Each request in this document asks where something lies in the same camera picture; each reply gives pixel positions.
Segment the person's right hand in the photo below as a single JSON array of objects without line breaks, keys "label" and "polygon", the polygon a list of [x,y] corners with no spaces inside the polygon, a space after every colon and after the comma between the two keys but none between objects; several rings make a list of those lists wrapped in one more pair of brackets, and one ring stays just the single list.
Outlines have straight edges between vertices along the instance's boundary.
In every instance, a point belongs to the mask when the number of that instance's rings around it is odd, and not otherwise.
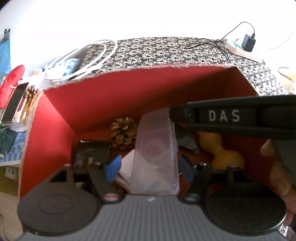
[{"label": "person's right hand", "polygon": [[276,157],[269,174],[269,183],[273,191],[278,194],[286,204],[287,216],[283,222],[284,226],[290,225],[295,214],[295,189],[292,188],[290,174],[284,168],[280,155],[271,139],[268,139],[260,150],[264,157]]}]

